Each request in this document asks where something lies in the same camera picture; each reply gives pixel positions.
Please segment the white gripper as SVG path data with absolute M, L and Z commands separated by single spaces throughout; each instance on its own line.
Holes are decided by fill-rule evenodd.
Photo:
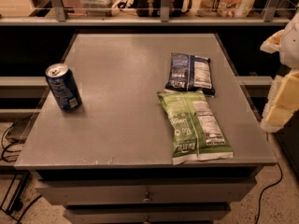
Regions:
M 266 53 L 279 52 L 280 61 L 292 69 L 299 68 L 299 13 L 296 13 L 284 30 L 269 36 L 260 46 Z M 299 70 L 286 76 L 275 76 L 272 81 L 261 121 L 267 133 L 276 133 L 299 110 Z

